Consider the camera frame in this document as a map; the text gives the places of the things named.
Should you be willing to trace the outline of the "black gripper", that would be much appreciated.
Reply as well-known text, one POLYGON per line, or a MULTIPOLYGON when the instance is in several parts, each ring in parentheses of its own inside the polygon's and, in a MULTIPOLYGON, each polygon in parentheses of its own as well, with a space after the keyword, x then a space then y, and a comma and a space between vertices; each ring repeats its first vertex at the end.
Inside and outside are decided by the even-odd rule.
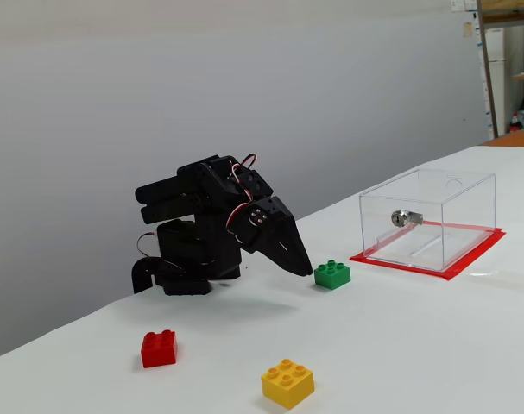
POLYGON ((312 263, 290 210, 277 197, 248 204, 234 216, 234 236, 249 253, 260 252, 281 269, 300 277, 312 273, 312 263))

